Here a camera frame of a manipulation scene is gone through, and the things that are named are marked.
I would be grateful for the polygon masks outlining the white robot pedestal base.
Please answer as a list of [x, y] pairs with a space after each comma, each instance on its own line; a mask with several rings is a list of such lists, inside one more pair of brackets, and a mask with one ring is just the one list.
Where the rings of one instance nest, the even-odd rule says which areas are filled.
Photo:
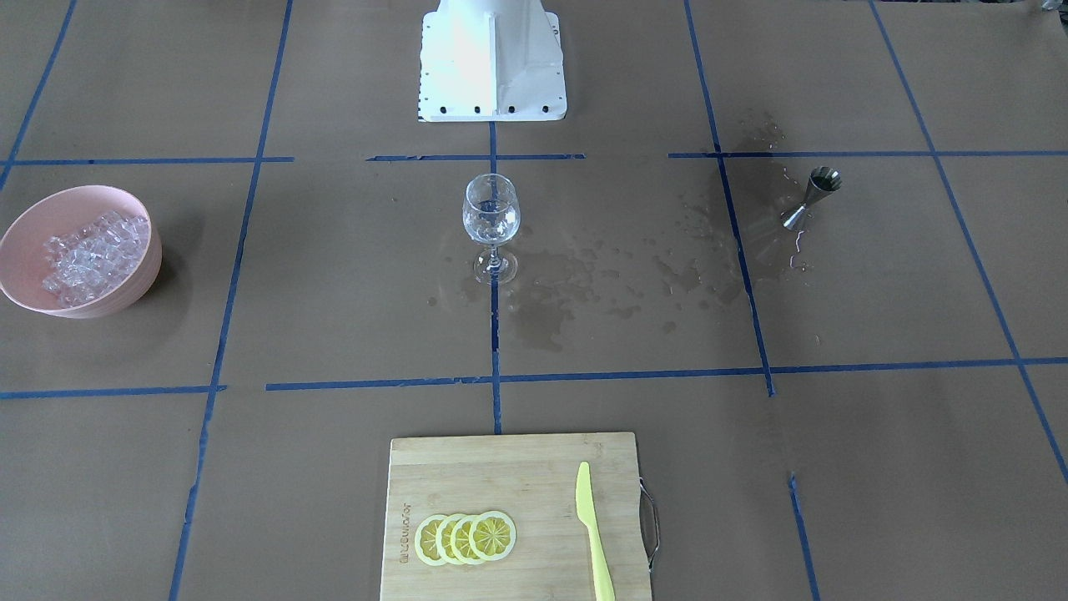
[[566, 117], [560, 19], [541, 1], [441, 1], [421, 33], [420, 121]]

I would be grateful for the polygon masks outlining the bamboo cutting board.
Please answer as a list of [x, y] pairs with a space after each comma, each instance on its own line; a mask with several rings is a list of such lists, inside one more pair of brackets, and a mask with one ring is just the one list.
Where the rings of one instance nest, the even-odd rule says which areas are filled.
[[[630, 432], [397, 438], [386, 486], [382, 600], [592, 600], [587, 528], [575, 488], [590, 465], [607, 570], [618, 600], [649, 600], [637, 437]], [[497, 562], [417, 555], [431, 516], [512, 518], [517, 543]]]

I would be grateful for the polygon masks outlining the pile of clear ice cubes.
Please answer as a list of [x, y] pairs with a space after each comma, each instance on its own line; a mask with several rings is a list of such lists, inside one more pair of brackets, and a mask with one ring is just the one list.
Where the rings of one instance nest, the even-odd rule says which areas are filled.
[[108, 210], [43, 243], [49, 271], [42, 278], [42, 288], [56, 297], [61, 309], [99, 300], [134, 274], [148, 246], [148, 217]]

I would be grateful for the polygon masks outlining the clear wine glass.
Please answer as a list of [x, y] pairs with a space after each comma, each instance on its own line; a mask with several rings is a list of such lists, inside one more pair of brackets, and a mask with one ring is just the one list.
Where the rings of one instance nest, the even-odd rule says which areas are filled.
[[517, 275], [518, 259], [505, 246], [517, 235], [521, 210], [517, 190], [506, 176], [480, 174], [466, 186], [464, 227], [481, 250], [473, 273], [481, 284], [506, 284]]

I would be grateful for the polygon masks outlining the yellow plastic knife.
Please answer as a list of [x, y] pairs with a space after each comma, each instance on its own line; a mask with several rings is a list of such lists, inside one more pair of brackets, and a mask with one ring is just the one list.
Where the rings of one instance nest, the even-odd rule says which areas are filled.
[[600, 537], [594, 499], [592, 499], [591, 468], [585, 461], [577, 464], [574, 494], [576, 516], [584, 528], [587, 529], [590, 570], [594, 598], [595, 600], [617, 600], [609, 563], [604, 554], [602, 537]]

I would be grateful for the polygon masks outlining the steel double jigger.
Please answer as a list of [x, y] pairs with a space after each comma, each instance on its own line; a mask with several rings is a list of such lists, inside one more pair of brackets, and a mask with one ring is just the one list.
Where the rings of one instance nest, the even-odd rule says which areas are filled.
[[779, 223], [783, 228], [797, 231], [804, 224], [808, 210], [817, 202], [824, 200], [828, 195], [836, 193], [842, 187], [841, 171], [831, 167], [817, 167], [808, 174], [804, 197], [794, 208], [785, 210], [779, 216]]

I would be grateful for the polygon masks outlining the pink plastic bowl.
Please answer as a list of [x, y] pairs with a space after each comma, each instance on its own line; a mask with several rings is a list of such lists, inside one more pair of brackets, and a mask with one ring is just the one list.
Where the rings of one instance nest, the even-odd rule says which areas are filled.
[[3, 236], [3, 294], [47, 316], [95, 319], [150, 290], [163, 244], [148, 210], [107, 185], [68, 188], [14, 220]]

